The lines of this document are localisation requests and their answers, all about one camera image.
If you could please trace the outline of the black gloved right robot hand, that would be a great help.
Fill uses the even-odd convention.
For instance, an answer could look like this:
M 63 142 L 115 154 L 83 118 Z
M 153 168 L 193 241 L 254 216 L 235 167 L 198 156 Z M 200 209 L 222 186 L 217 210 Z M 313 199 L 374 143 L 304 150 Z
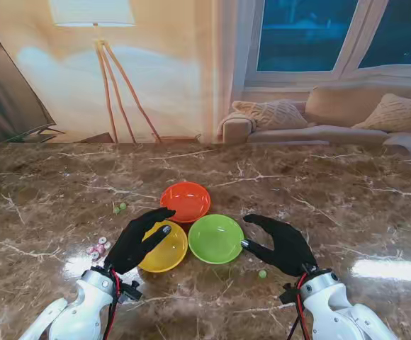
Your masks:
M 242 248 L 259 260 L 293 277 L 302 276 L 304 267 L 318 267 L 305 238 L 290 224 L 256 214 L 245 215 L 243 220 L 258 225 L 273 239 L 274 249 L 268 249 L 249 239 L 241 241 Z

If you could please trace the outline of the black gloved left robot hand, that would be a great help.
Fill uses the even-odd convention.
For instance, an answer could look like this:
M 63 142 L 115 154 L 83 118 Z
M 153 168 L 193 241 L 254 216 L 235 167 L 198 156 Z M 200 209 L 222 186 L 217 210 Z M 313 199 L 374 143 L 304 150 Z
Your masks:
M 169 219 L 175 213 L 175 210 L 163 207 L 131 220 L 105 258 L 104 268 L 107 271 L 113 269 L 118 274 L 125 274 L 137 267 L 146 255 L 171 232 L 171 227 L 162 225 L 148 238 L 143 239 L 145 234 L 156 223 Z

